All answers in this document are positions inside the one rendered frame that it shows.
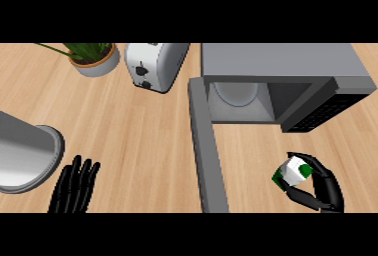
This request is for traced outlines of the grey microwave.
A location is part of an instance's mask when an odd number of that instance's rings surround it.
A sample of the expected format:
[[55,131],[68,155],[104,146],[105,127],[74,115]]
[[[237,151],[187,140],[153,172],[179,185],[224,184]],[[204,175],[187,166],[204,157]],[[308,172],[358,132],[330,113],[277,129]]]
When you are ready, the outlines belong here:
[[377,90],[349,44],[206,43],[201,75],[212,121],[286,133],[311,132]]

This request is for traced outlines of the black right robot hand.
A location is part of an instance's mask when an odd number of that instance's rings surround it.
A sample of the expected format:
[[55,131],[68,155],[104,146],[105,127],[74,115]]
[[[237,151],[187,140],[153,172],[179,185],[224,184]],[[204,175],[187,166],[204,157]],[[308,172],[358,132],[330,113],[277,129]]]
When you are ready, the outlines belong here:
[[312,180],[315,190],[315,194],[311,194],[291,186],[289,182],[280,178],[278,181],[287,192],[289,198],[322,213],[343,213],[345,197],[333,171],[324,166],[315,156],[297,152],[289,152],[289,156],[302,158],[314,168]]

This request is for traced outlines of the grey microwave door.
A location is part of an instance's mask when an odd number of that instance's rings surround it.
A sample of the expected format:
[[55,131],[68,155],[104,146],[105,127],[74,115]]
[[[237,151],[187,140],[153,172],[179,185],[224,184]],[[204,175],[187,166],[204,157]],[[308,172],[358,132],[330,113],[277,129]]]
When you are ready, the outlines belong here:
[[204,213],[228,213],[228,196],[203,78],[190,79],[188,95],[201,209]]

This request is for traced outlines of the white and green milk carton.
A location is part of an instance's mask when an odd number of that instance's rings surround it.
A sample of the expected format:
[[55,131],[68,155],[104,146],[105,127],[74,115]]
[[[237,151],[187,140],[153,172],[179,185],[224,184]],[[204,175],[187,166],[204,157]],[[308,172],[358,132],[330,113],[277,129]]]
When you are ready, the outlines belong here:
[[311,165],[300,157],[293,156],[277,169],[272,180],[281,189],[284,189],[280,179],[284,179],[290,186],[296,186],[308,179],[312,173],[314,168]]

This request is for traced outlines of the white toaster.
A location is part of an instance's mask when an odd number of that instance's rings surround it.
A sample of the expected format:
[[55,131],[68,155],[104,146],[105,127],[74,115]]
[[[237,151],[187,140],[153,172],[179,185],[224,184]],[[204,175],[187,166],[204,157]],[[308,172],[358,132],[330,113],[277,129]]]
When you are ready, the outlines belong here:
[[129,43],[125,62],[133,84],[167,93],[175,84],[190,50],[190,43]]

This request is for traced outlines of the large grey metal pot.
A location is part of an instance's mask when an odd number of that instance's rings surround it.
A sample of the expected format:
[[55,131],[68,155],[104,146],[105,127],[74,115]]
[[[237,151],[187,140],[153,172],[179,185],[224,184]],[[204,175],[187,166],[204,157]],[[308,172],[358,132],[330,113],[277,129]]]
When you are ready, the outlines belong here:
[[61,132],[0,111],[0,192],[26,193],[54,174],[66,152]]

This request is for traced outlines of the potted green plant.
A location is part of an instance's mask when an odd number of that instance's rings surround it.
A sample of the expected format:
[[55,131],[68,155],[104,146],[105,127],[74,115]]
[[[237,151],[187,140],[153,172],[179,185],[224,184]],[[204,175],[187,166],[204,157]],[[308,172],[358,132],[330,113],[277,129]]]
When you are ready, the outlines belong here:
[[79,73],[91,78],[107,75],[120,63],[116,43],[66,43],[68,51],[43,43],[40,46],[66,55]]

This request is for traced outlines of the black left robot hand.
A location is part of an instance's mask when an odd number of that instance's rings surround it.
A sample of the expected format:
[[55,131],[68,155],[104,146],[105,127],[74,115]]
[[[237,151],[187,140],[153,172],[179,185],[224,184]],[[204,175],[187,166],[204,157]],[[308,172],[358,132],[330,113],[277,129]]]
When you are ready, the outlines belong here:
[[101,163],[74,157],[73,163],[63,169],[51,198],[49,213],[88,212],[95,190]]

